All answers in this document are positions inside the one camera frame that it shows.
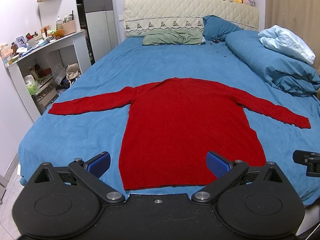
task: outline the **headboard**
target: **headboard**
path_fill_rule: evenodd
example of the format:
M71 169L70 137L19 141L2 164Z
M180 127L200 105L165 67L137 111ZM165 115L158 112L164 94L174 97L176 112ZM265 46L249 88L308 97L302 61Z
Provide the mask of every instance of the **headboard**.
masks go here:
M223 0L126 0L126 37L145 36L148 31L167 28L203 30L202 17L216 15L245 30L259 30L258 9Z

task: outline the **floor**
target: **floor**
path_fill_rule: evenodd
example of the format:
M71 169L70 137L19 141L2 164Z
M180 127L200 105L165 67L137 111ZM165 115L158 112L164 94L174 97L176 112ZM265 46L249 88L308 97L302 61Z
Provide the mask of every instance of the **floor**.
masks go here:
M20 237L20 233L11 215L12 206L23 189L19 183L21 176L17 175L15 169L0 205L0 240L14 240Z

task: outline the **beige curtain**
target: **beige curtain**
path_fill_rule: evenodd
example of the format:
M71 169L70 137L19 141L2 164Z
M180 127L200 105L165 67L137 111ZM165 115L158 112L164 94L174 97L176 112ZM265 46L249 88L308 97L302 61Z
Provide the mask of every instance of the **beige curtain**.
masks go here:
M265 28L289 29L316 54L313 67L320 75L320 0L266 0Z

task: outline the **white cable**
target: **white cable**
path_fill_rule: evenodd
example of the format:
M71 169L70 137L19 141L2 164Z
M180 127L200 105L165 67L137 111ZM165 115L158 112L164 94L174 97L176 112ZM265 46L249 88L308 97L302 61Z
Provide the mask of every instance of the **white cable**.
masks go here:
M306 240L309 239L309 237L318 229L319 226L320 226L320 223L317 225L317 227L315 228L315 230L313 230L312 233L306 238Z

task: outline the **red sweater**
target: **red sweater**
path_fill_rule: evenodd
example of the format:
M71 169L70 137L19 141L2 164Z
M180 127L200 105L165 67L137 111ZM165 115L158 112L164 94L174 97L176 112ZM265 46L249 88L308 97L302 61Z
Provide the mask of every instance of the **red sweater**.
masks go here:
M308 118L218 82L171 78L114 93L54 103L49 114L82 114L130 104L119 156L125 190L207 185L205 156L263 166L266 158L243 106L284 123L311 128Z

